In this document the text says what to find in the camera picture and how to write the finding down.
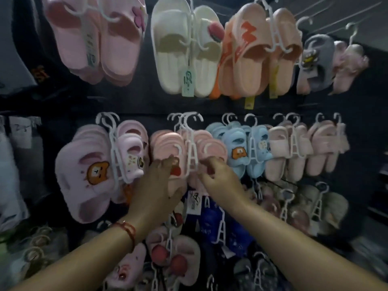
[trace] ceiling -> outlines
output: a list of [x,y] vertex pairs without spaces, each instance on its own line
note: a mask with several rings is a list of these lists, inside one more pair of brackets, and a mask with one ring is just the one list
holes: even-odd
[[[273,0],[269,1],[274,11],[278,8],[285,7],[293,14],[298,14],[320,0],[279,0],[278,3],[275,3]],[[313,32],[316,29],[325,27],[349,15],[365,10],[381,1],[381,4],[366,12],[321,29],[317,33],[324,34],[340,29],[332,33],[332,35],[348,41],[353,29],[347,31],[345,29],[346,24],[361,20],[358,24],[358,34],[354,38],[354,42],[366,44],[388,52],[388,0],[325,0],[303,14],[298,15],[297,19],[302,16],[313,15],[334,3],[329,9],[316,15],[313,18],[312,25],[308,22],[304,22],[301,25],[302,29]],[[225,23],[242,5],[248,2],[253,2],[253,0],[194,0],[194,7],[202,4],[210,6],[218,14],[220,21]]]

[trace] red string bracelet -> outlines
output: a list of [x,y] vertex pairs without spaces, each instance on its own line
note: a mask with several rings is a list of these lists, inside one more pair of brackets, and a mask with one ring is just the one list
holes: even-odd
[[132,250],[130,251],[130,253],[132,253],[134,248],[135,248],[135,236],[136,236],[136,229],[135,229],[135,227],[133,225],[130,225],[126,221],[114,223],[113,226],[118,226],[118,227],[122,228],[124,231],[127,232],[128,236],[132,240]]

